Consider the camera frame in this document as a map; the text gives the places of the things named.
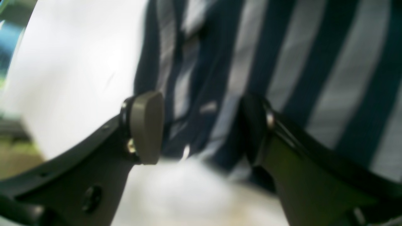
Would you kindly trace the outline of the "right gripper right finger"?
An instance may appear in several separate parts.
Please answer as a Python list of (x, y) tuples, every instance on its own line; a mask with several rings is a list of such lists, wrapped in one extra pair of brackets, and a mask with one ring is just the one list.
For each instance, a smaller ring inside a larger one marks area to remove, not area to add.
[(328, 150), (263, 97), (241, 98), (247, 159), (269, 174), (290, 226), (374, 226), (401, 221), (401, 184)]

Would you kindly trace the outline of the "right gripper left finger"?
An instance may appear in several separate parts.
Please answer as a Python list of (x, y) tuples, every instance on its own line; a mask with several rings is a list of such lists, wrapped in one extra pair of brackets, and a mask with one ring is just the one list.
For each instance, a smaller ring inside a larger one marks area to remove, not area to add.
[(1, 216), (25, 226), (109, 226), (135, 165), (158, 163), (165, 102), (149, 91), (65, 153), (1, 181)]

